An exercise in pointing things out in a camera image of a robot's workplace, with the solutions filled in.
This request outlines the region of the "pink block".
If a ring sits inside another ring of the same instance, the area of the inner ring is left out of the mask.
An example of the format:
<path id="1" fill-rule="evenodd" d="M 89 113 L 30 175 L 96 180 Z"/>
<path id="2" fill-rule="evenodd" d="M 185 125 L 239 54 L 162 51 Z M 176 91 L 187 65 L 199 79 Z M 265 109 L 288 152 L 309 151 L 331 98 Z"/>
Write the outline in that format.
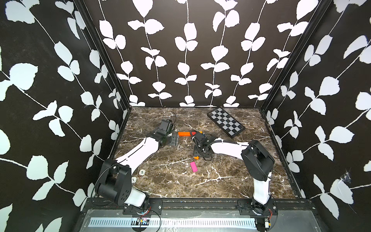
<path id="1" fill-rule="evenodd" d="M 197 168 L 197 165 L 196 165 L 196 162 L 191 162 L 190 163 L 190 166 L 191 166 L 191 169 L 192 169 L 192 172 L 195 173 L 198 171 L 198 168 Z"/>

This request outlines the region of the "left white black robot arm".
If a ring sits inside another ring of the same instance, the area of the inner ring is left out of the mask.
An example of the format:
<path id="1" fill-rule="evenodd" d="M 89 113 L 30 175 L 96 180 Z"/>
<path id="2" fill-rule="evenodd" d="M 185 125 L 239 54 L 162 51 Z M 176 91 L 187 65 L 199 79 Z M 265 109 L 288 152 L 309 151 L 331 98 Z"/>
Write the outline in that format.
<path id="1" fill-rule="evenodd" d="M 149 156 L 176 140 L 173 133 L 174 129 L 156 129 L 124 156 L 106 160 L 94 186 L 95 194 L 117 206 L 141 207 L 146 194 L 132 186 L 132 174 Z"/>

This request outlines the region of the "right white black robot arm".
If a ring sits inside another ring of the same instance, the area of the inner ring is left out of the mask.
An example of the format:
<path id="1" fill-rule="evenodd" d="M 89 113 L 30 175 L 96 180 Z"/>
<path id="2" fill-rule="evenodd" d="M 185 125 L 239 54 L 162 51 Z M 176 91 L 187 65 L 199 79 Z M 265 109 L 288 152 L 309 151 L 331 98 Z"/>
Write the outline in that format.
<path id="1" fill-rule="evenodd" d="M 248 173 L 254 179 L 253 206 L 265 207 L 271 198 L 270 181 L 275 160 L 257 140 L 238 143 L 221 138 L 191 137 L 195 143 L 194 155 L 204 159 L 214 154 L 228 155 L 242 160 Z"/>

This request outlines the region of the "black white checkerboard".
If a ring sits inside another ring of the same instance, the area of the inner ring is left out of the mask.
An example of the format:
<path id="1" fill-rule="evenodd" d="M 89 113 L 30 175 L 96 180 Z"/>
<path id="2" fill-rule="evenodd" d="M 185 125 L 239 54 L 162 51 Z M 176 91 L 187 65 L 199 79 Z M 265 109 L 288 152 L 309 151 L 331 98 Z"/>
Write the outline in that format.
<path id="1" fill-rule="evenodd" d="M 244 125 L 221 107 L 208 112 L 207 116 L 230 138 L 236 137 L 245 130 Z"/>

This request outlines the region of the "white round table sticker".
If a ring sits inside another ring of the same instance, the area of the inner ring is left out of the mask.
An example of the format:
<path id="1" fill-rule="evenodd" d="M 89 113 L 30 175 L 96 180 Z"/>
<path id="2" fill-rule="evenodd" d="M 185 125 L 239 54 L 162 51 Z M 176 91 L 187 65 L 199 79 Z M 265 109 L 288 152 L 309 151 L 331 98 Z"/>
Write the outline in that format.
<path id="1" fill-rule="evenodd" d="M 139 171 L 139 175 L 140 176 L 144 176 L 146 174 L 146 171 L 144 169 L 140 170 Z"/>

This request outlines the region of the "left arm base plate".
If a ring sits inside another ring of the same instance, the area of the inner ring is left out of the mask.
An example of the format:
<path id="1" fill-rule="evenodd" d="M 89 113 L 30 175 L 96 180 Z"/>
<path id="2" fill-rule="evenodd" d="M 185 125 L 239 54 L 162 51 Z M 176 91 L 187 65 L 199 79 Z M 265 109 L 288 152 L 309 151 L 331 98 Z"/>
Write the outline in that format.
<path id="1" fill-rule="evenodd" d="M 149 215 L 161 215 L 163 201 L 157 198 L 145 199 L 141 206 L 124 205 L 123 215 L 133 217 L 148 217 Z"/>

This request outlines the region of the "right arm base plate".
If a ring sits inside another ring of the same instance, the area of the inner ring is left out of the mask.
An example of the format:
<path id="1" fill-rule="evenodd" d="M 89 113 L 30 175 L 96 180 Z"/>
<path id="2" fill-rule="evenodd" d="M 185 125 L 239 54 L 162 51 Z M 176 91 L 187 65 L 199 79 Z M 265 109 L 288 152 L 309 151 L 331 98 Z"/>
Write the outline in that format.
<path id="1" fill-rule="evenodd" d="M 273 199 L 269 199 L 265 205 L 254 199 L 241 199 L 237 201 L 237 209 L 240 215 L 252 218 L 267 218 L 278 215 L 278 207 Z"/>

